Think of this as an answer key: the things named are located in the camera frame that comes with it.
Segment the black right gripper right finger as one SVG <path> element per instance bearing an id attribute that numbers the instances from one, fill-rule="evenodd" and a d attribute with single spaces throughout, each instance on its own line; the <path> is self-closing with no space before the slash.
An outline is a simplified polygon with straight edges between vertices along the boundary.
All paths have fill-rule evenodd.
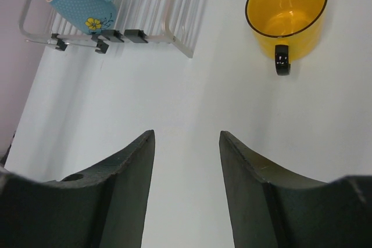
<path id="1" fill-rule="evenodd" d="M 235 247 L 370 247 L 371 176 L 299 175 L 220 133 Z"/>

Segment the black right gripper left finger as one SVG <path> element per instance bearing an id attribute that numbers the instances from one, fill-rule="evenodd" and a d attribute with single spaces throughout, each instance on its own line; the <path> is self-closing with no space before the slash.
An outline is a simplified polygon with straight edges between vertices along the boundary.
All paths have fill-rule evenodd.
<path id="1" fill-rule="evenodd" d="M 155 133 L 61 181 L 1 170 L 2 247 L 140 247 Z"/>

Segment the yellow mug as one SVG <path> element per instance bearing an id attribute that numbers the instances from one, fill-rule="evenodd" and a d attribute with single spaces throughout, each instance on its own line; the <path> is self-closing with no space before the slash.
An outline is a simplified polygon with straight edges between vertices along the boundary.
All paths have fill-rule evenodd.
<path id="1" fill-rule="evenodd" d="M 245 18 L 262 52 L 287 76 L 318 44 L 328 0 L 246 0 Z"/>

